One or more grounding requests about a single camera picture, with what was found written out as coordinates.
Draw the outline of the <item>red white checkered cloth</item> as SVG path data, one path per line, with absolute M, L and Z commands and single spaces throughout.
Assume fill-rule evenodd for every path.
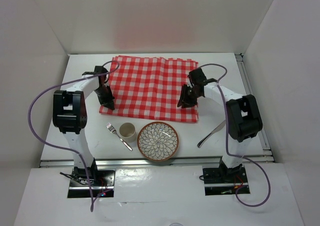
M 121 117 L 196 123 L 197 107 L 178 107 L 182 86 L 190 71 L 198 67 L 192 59 L 116 56 L 109 85 L 114 110 L 101 106 L 100 114 Z

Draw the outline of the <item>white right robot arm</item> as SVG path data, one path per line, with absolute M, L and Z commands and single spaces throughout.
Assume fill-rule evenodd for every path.
M 220 159 L 216 175 L 229 182 L 240 172 L 249 143 L 263 128 L 256 98 L 221 86 L 216 79 L 207 79 L 202 69 L 189 72 L 188 79 L 189 83 L 182 86 L 178 107 L 194 107 L 199 97 L 205 97 L 223 106 L 227 113 L 226 153 Z

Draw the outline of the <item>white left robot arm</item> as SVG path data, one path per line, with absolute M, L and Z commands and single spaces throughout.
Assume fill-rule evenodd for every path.
M 107 72 L 103 66 L 95 66 L 92 72 L 83 73 L 82 81 L 67 90 L 56 90 L 53 94 L 53 124 L 74 153 L 73 177 L 87 185 L 94 185 L 99 179 L 99 173 L 84 131 L 88 121 L 85 100 L 95 92 L 101 106 L 115 109 L 115 98 L 105 75 Z

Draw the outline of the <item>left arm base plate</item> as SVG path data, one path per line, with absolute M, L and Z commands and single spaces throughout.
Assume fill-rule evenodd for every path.
M 109 198 L 114 197 L 115 170 L 100 170 L 97 171 L 95 179 L 90 178 L 92 194 L 94 198 Z M 76 177 L 75 173 L 63 173 L 60 175 L 69 179 L 68 198 L 90 198 L 88 180 L 86 175 Z

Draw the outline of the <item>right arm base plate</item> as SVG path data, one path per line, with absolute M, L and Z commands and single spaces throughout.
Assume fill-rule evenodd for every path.
M 218 168 L 203 168 L 199 179 L 204 183 L 205 195 L 250 194 L 247 173 L 244 167 L 231 175 L 222 176 Z

